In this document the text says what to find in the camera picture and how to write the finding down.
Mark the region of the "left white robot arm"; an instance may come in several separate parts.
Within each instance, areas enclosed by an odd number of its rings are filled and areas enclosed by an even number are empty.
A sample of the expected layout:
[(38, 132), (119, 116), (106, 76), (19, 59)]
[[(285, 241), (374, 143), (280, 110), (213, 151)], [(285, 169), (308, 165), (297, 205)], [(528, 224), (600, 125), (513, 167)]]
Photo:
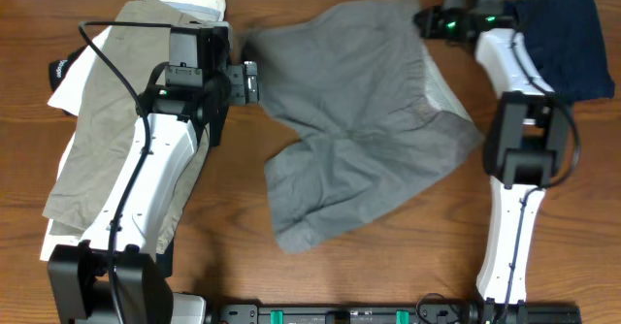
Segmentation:
[(63, 323), (207, 323), (207, 301), (174, 292), (156, 261), (158, 234), (200, 137), (228, 105), (259, 99), (253, 61), (214, 68), (170, 65), (151, 72), (127, 158), (104, 207), (74, 245), (48, 260)]

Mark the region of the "grey shorts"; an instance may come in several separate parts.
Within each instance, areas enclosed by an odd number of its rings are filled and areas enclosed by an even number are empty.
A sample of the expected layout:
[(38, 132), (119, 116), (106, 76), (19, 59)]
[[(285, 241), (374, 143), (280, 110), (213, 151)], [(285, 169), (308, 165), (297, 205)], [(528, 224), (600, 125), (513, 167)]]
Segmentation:
[(260, 104), (298, 134), (264, 167), (272, 226), (287, 253), (310, 250), (396, 209), (463, 164), (473, 121), (434, 105), (418, 0), (341, 3), (249, 33)]

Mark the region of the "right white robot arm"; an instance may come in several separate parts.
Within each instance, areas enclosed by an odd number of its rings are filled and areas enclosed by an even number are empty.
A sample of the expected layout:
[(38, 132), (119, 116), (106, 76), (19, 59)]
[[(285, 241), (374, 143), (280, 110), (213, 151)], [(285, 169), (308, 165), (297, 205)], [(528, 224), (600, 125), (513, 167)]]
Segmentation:
[(529, 303), (526, 271), (539, 207), (548, 189), (571, 174), (580, 139), (569, 105), (540, 76), (511, 16), (479, 10), (425, 9), (413, 23), (426, 39), (474, 44), (474, 57), (498, 97), (484, 141), (492, 210), (478, 297), (428, 294), (416, 305), (422, 323), (578, 323), (580, 309)]

